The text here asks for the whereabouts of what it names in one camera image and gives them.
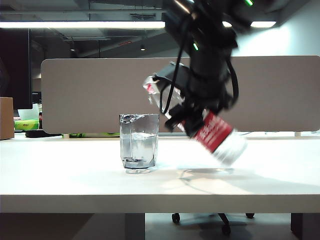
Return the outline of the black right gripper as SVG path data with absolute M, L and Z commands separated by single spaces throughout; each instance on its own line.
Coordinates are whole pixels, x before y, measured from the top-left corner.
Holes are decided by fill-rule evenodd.
M 177 104 L 168 111 L 169 119 L 165 127 L 173 131 L 178 127 L 188 137 L 193 138 L 204 125 L 202 110 L 220 113 L 232 107 L 232 95 L 227 90 L 227 83 L 232 79 L 229 70 L 198 74 L 189 70 L 184 89 L 184 105 Z

